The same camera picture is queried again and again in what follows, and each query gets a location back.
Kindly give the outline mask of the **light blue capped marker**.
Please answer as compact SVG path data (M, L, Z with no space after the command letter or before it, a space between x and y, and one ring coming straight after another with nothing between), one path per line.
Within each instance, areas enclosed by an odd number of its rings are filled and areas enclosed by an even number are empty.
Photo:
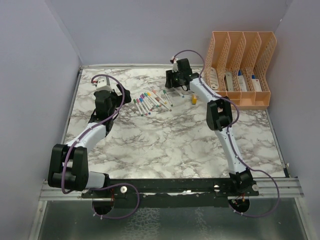
M182 98L185 98L185 96L177 89L174 88L175 92L179 94L179 96L181 96Z

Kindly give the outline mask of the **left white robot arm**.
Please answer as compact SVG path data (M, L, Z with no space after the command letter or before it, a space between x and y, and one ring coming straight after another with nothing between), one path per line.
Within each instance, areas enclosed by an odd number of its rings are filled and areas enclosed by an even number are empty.
M89 171L88 153L111 131L120 107L132 101L131 93L117 88L123 95L108 90L95 91L95 109L86 128L66 144L52 148L47 182L63 193L93 189L97 196L106 197L111 190L106 173Z

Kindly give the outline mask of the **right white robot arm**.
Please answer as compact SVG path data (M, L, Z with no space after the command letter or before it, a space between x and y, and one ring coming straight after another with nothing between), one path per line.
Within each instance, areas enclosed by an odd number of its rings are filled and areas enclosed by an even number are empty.
M227 159L230 191L240 196L253 184L251 171L241 162L242 156L232 130L231 101L212 90L199 73L193 72L186 58L170 60L172 69L166 71L166 88L186 87L206 103L206 123L217 135Z

